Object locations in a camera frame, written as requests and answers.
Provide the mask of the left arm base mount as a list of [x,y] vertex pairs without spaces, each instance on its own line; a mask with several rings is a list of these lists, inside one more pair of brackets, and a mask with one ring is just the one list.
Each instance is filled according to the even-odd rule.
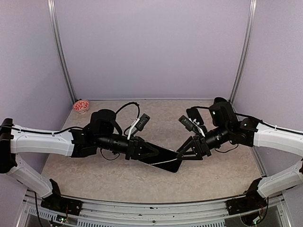
[[63,197],[57,182],[50,179],[50,183],[52,185],[52,193],[49,196],[42,198],[41,207],[65,213],[66,215],[79,216],[83,202]]

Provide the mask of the blue-edged smartphone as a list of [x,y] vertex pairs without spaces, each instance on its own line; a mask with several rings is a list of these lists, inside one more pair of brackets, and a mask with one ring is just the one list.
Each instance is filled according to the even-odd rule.
[[159,151],[158,155],[140,159],[140,162],[171,173],[176,173],[179,170],[182,160],[177,160],[175,151],[151,143],[150,145]]

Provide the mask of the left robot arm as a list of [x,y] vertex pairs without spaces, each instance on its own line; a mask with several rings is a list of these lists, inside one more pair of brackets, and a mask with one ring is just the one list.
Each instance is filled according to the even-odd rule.
[[66,206],[58,184],[40,175],[20,156],[21,153],[57,154],[72,158],[95,155],[97,149],[124,154],[127,160],[157,156],[159,151],[140,137],[124,136],[109,109],[93,112],[85,127],[62,131],[29,130],[6,118],[0,126],[0,172],[25,184],[56,210]]

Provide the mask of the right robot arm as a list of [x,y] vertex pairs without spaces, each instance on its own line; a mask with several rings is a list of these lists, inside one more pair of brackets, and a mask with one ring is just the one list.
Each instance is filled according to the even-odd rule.
[[[203,156],[210,156],[212,149],[219,148],[226,142],[247,147],[274,148],[300,157],[303,155],[301,131],[279,128],[247,115],[240,121],[237,118],[239,114],[234,112],[231,103],[221,97],[215,98],[214,103],[208,107],[215,129],[207,131],[198,109],[187,109],[187,116],[179,119],[195,135],[189,137],[177,150],[177,160],[201,160]],[[242,199],[242,206],[252,210],[261,198],[293,188],[302,182],[303,162],[298,161],[279,173],[254,180]]]

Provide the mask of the clear magsafe case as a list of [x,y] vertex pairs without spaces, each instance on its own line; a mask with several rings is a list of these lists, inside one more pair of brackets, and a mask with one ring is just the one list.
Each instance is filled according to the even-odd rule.
[[163,157],[163,159],[154,161],[150,165],[170,173],[176,173],[179,170],[181,163],[182,161],[178,160],[176,157]]

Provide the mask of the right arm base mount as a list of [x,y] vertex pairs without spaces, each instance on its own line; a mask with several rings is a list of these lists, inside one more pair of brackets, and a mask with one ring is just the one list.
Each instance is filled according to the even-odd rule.
[[261,179],[262,178],[258,178],[251,183],[248,190],[245,192],[244,197],[233,198],[225,202],[229,215],[257,210],[261,207],[267,206],[267,198],[263,198],[257,192],[258,184],[260,183]]

